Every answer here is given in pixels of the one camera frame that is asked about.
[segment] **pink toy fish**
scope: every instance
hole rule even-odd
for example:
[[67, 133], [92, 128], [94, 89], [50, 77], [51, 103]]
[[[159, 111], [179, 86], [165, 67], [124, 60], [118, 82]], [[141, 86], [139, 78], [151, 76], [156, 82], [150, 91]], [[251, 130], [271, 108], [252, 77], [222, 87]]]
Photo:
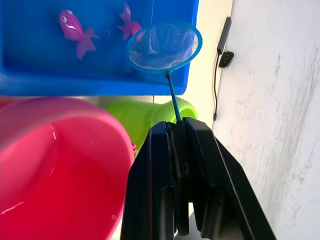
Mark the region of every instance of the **pink toy fish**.
[[70, 41], [77, 41], [76, 56], [82, 61], [87, 51], [95, 51], [96, 47], [91, 38], [99, 39], [94, 35], [94, 29], [88, 28], [85, 32], [77, 17], [70, 10], [63, 10], [59, 15], [59, 23], [64, 36]]
[[123, 40], [127, 40], [129, 36], [133, 36], [141, 29], [141, 25], [137, 21], [131, 21], [131, 10], [127, 3], [124, 3], [124, 11], [120, 14], [124, 25], [116, 26], [123, 32]]

